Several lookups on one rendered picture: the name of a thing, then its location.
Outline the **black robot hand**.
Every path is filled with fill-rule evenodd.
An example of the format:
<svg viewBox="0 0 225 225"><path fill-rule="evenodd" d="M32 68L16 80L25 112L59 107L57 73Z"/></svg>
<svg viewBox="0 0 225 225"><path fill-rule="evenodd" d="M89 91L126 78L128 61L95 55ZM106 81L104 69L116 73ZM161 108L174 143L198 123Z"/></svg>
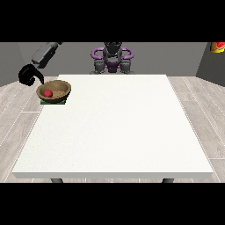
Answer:
<svg viewBox="0 0 225 225"><path fill-rule="evenodd" d="M32 86L35 82L35 77L37 77L41 83L44 83L44 76L32 65L25 65L18 72L18 80L27 86Z"/></svg>

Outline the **brown wooden bowl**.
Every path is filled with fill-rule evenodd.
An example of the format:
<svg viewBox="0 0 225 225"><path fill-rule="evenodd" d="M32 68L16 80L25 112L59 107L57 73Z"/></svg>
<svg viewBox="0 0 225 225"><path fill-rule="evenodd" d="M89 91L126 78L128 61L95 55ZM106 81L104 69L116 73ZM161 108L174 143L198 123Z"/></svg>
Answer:
<svg viewBox="0 0 225 225"><path fill-rule="evenodd" d="M46 90L52 91L53 96L45 97L44 92ZM48 81L39 86L36 90L37 96L41 100L49 104L58 104L63 100L66 100L70 92L71 92L71 85L68 82L62 80Z"/></svg>

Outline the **green square pad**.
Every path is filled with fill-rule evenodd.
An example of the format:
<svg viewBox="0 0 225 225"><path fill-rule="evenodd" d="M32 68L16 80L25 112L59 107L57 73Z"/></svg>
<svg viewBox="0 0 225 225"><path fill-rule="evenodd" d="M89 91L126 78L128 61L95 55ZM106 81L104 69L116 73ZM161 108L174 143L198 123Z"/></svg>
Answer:
<svg viewBox="0 0 225 225"><path fill-rule="evenodd" d="M40 100L40 104L41 105L65 105L66 104L66 99L61 101L61 102L57 102L57 103L49 103L49 102L46 102L44 100Z"/></svg>

